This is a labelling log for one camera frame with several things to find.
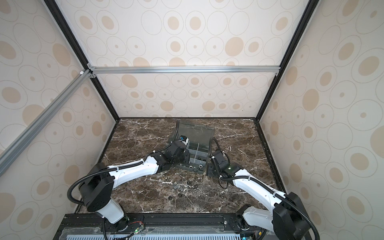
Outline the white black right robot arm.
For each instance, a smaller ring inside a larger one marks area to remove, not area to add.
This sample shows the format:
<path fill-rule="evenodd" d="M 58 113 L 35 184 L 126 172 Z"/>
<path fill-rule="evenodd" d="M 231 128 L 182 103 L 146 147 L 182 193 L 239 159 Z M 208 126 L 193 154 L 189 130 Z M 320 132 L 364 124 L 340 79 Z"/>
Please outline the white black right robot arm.
<path fill-rule="evenodd" d="M 236 163 L 230 163 L 226 154 L 218 150 L 210 153 L 214 176 L 231 184 L 255 198 L 266 209 L 253 206 L 240 211 L 240 220 L 245 228 L 260 227 L 273 232 L 280 240 L 302 240 L 310 238 L 315 225 L 309 218 L 300 197 L 295 193 L 278 191 L 252 176 Z"/>

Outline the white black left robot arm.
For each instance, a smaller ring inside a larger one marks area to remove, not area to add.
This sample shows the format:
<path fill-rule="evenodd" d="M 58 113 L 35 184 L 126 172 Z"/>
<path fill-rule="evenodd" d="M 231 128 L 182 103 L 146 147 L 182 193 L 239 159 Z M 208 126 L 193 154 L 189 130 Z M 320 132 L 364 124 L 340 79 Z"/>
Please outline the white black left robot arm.
<path fill-rule="evenodd" d="M 89 174 L 77 183 L 87 211 L 98 213 L 111 224 L 122 222 L 127 215 L 112 199 L 112 191 L 131 180 L 159 174 L 188 161 L 188 145 L 189 139 L 181 136 L 163 150 L 153 151 L 139 161 L 119 166 L 107 167 L 103 163 L 94 166 Z"/>

